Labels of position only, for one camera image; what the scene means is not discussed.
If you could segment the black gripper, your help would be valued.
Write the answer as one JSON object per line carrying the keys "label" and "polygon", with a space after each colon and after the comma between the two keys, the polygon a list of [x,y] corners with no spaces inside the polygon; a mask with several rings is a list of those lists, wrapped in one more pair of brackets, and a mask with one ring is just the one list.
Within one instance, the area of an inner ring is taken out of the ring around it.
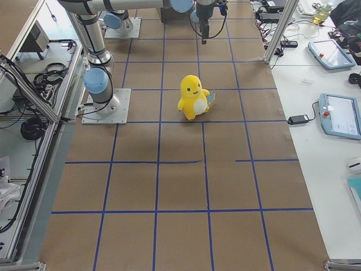
{"label": "black gripper", "polygon": [[[213,16],[214,0],[197,0],[196,15],[199,19],[210,19]],[[206,45],[209,39],[209,24],[201,26],[201,44]]]}

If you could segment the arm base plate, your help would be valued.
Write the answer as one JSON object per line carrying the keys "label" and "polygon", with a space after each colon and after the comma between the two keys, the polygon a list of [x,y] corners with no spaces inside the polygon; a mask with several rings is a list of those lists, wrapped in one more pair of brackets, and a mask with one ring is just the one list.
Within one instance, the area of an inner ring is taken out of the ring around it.
{"label": "arm base plate", "polygon": [[121,20],[107,14],[104,18],[104,23],[107,27],[105,39],[124,40],[139,38],[141,21],[142,19],[139,17]]}
{"label": "arm base plate", "polygon": [[129,112],[130,96],[131,89],[115,88],[113,89],[113,98],[104,107],[106,103],[103,105],[94,103],[92,96],[89,94],[87,103],[93,105],[85,108],[81,123],[84,125],[125,125]]}

